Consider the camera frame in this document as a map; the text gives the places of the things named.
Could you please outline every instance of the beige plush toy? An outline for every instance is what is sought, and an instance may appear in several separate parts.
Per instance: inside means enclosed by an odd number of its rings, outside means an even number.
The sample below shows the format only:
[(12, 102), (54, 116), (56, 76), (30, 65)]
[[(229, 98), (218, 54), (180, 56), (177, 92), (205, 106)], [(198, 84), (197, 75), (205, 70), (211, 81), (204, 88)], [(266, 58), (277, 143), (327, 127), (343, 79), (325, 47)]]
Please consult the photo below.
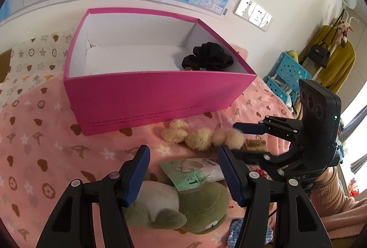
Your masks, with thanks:
[(212, 146), (227, 145), (231, 150), (242, 148), (245, 141), (241, 131), (234, 128), (216, 129), (199, 128), (190, 129), (189, 125), (183, 120), (173, 120), (170, 127), (164, 129), (162, 138), (170, 143), (185, 142), (186, 145), (197, 151), (205, 151)]

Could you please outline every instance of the pink bedsheet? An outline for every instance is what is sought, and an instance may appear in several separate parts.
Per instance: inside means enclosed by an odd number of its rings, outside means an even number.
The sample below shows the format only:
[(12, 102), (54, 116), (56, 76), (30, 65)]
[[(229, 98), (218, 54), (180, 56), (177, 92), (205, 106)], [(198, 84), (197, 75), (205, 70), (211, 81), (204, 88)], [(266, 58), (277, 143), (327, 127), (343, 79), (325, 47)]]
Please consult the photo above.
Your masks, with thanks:
[[(258, 122), (265, 115), (291, 117), (285, 105), (260, 78), (226, 110), (185, 119), (191, 127), (228, 128), (234, 122)], [(34, 248), (57, 200), (75, 178), (99, 180), (135, 154), (141, 144), (151, 149), (152, 179), (166, 180), (160, 162), (207, 156), (184, 145), (170, 145), (160, 137), (167, 123), (158, 123), (85, 136), (70, 108), (62, 80), (54, 77), (30, 88), (0, 113), (0, 215), (21, 248)], [(269, 151), (280, 154), (289, 144), (263, 135)], [(130, 227), (136, 248), (217, 248), (226, 246), (231, 218), (243, 210), (231, 201), (229, 219), (207, 235), (181, 234), (174, 230)], [(98, 247), (103, 247), (96, 227)]]

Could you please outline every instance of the wall socket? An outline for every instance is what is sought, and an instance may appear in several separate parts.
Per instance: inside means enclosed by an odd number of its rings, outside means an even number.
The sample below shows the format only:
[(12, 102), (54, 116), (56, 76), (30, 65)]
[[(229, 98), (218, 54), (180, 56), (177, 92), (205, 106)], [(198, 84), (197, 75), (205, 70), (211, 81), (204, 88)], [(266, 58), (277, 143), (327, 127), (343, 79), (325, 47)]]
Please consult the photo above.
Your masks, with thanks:
[(273, 19), (267, 11), (253, 0), (239, 0), (234, 13), (248, 20), (263, 31), (269, 29), (269, 25)]

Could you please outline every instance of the pink shoe box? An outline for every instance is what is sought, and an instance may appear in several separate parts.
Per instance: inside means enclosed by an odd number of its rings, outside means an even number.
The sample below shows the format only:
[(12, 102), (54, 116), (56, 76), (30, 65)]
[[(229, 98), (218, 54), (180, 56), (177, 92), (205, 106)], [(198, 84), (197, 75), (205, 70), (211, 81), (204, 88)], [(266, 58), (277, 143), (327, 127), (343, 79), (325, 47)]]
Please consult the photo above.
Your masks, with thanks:
[[(219, 44), (226, 72), (183, 71), (195, 46)], [(225, 109), (256, 73), (197, 18), (140, 8), (87, 10), (67, 55), (64, 85), (85, 135)]]

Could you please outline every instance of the green frog plush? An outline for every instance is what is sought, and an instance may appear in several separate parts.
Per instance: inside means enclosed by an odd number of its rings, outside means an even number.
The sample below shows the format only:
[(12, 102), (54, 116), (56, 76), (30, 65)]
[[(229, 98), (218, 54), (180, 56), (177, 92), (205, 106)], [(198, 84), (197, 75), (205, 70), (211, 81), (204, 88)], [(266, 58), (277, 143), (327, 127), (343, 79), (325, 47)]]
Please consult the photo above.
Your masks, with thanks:
[(183, 194), (175, 187), (144, 181), (136, 201), (123, 211), (131, 225), (206, 234), (224, 222), (228, 206), (228, 191), (217, 182)]

